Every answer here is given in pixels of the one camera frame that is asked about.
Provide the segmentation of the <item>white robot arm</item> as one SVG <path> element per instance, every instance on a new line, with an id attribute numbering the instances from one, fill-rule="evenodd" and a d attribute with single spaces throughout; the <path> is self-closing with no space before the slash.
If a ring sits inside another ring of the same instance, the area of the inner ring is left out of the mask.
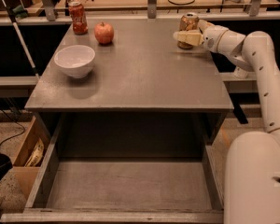
<path id="1" fill-rule="evenodd" d="M 175 40 L 224 55 L 256 75 L 263 120 L 261 132 L 231 143 L 224 178 L 224 224 L 280 224 L 280 70 L 271 37 L 262 31 L 242 35 L 200 20 Z"/>

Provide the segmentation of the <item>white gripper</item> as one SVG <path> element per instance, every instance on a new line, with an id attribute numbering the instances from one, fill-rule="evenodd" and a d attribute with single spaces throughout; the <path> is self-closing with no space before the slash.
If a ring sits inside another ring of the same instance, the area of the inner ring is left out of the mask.
<path id="1" fill-rule="evenodd" d="M 188 30 L 174 32 L 173 37 L 181 44 L 200 46 L 203 43 L 206 49 L 219 54 L 233 53 L 245 40 L 245 35 L 206 20 L 199 20 L 198 28 L 203 34 L 199 30 Z"/>

